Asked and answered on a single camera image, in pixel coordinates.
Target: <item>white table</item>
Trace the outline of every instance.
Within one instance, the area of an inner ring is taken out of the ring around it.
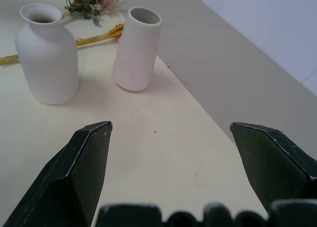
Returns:
[[[14,36],[24,24],[19,9],[33,2],[62,9],[65,0],[0,0],[0,57],[16,53]],[[76,38],[86,38],[105,33],[124,17],[115,13],[104,20],[102,27],[81,19],[63,23]],[[108,41],[78,50],[80,90],[61,106],[33,99],[20,64],[0,66],[0,224],[72,134],[102,120],[113,122],[113,132],[99,205],[150,202],[161,207],[165,220],[179,209],[201,219],[206,203],[220,201],[233,215],[242,209],[266,215],[237,148],[173,68],[157,57],[151,86],[127,92],[112,79],[116,49],[116,41]]]

